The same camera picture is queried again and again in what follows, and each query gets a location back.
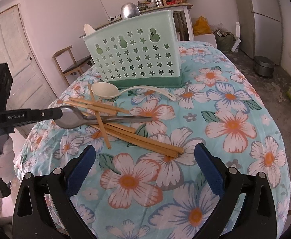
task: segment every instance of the black trash can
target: black trash can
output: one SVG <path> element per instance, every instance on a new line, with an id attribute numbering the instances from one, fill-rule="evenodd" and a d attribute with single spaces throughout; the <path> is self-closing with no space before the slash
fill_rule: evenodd
<path id="1" fill-rule="evenodd" d="M 254 71 L 261 77 L 272 78 L 274 74 L 275 64 L 267 57 L 255 56 Z"/>

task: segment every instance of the gray flower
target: gray flower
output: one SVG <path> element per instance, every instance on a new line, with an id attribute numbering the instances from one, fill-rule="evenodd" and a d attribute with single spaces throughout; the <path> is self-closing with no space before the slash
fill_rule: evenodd
<path id="1" fill-rule="evenodd" d="M 237 159 L 234 159 L 233 162 L 231 161 L 228 161 L 226 163 L 227 167 L 234 167 L 236 169 L 241 169 L 242 166 L 238 163 L 238 160 Z"/>
<path id="2" fill-rule="evenodd" d="M 192 114 L 192 113 L 189 113 L 183 116 L 183 118 L 186 119 L 187 122 L 196 121 L 196 117 L 197 117 L 197 114 Z"/>

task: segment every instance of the ladle handle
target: ladle handle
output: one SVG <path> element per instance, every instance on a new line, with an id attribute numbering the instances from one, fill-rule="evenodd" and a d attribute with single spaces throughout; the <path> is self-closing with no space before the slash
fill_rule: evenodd
<path id="1" fill-rule="evenodd" d="M 130 88 L 125 89 L 124 91 L 120 92 L 119 95 L 121 95 L 122 93 L 125 93 L 127 91 L 131 91 L 131 90 L 135 90 L 135 89 L 147 89 L 147 90 L 155 91 L 157 93 L 163 94 L 164 96 L 168 97 L 171 101 L 176 101 L 176 97 L 172 93 L 169 93 L 161 88 L 157 88 L 154 86 L 147 86 L 147 85 L 139 85 L 139 86 L 130 87 Z"/>

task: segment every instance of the concrete floor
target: concrete floor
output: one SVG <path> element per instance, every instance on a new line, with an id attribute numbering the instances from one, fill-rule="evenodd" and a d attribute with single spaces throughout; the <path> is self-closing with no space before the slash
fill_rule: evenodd
<path id="1" fill-rule="evenodd" d="M 286 96 L 286 92 L 291 85 L 291 77 L 282 67 L 275 67 L 273 78 L 262 78 L 253 71 L 253 60 L 242 51 L 238 53 L 226 53 L 226 56 L 253 85 L 272 118 L 275 120 L 285 143 L 291 179 L 291 101 Z M 291 216 L 287 218 L 285 229 L 290 223 Z"/>

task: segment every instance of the wooden chair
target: wooden chair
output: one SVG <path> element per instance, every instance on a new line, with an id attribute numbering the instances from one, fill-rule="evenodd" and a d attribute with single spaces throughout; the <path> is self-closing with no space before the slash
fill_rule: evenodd
<path id="1" fill-rule="evenodd" d="M 67 75 L 70 75 L 70 74 L 72 74 L 72 73 L 74 73 L 74 72 L 79 72 L 79 74 L 82 75 L 82 74 L 84 73 L 84 72 L 82 71 L 82 67 L 83 67 L 86 63 L 88 63 L 89 61 L 92 60 L 92 57 L 91 57 L 91 56 L 87 56 L 87 57 L 85 57 L 85 58 L 82 58 L 82 59 L 76 61 L 75 58 L 74 58 L 74 56 L 73 56 L 73 54 L 72 54 L 72 52 L 71 52 L 71 50 L 70 50 L 71 48 L 72 48 L 72 46 L 66 47 L 66 48 L 64 48 L 64 49 L 62 49 L 62 50 L 57 51 L 57 52 L 52 56 L 52 58 L 54 59 L 56 65 L 57 65 L 57 68 L 58 68 L 59 72 L 61 73 L 62 77 L 64 78 L 65 82 L 66 82 L 68 85 L 70 85 L 70 83 L 68 82 L 66 76 L 67 76 Z M 61 54 L 65 53 L 66 51 L 69 52 L 69 54 L 70 54 L 70 56 L 71 56 L 71 59 L 73 60 L 73 64 L 72 64 L 71 66 L 69 66 L 66 70 L 62 71 L 61 68 L 60 68 L 60 65 L 59 65 L 58 62 L 57 62 L 56 57 L 58 57 L 58 56 L 60 56 Z"/>

